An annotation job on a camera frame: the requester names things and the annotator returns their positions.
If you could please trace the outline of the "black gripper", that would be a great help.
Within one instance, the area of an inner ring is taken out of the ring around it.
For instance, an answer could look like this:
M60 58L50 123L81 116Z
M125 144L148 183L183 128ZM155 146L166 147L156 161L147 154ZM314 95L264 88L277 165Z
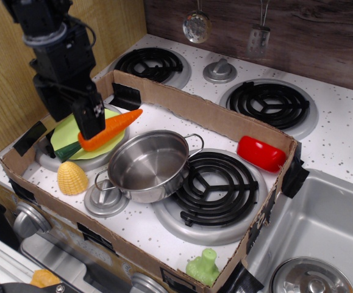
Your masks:
M39 97L55 121L73 114L84 139L105 129L104 103L91 80L96 65L85 26L62 26L59 34L42 45L33 44Z

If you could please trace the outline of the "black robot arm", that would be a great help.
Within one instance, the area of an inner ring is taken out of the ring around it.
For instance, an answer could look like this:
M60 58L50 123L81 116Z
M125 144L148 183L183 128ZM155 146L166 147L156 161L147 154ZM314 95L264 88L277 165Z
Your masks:
M73 115L82 136L91 139L105 128L104 103L90 77L96 65L96 34L69 15L71 1L4 1L23 31L35 58L35 89L55 121Z

